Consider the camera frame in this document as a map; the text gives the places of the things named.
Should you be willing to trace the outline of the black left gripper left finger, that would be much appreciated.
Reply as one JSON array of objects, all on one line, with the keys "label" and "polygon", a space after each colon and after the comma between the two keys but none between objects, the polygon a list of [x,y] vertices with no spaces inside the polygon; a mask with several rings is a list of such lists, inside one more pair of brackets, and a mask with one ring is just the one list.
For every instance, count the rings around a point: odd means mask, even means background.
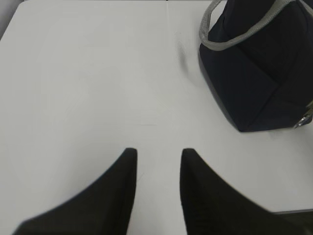
[{"label": "black left gripper left finger", "polygon": [[137,150],[126,148],[95,182],[19,225],[16,235],[125,235],[134,205]]}]

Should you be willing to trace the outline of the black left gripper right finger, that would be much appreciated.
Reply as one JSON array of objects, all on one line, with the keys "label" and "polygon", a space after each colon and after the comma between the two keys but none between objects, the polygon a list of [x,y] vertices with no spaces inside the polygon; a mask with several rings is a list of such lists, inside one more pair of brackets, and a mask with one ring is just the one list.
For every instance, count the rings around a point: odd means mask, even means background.
[{"label": "black left gripper right finger", "polygon": [[192,148],[182,151],[180,200],[189,235],[311,235],[310,212],[273,214],[224,181]]}]

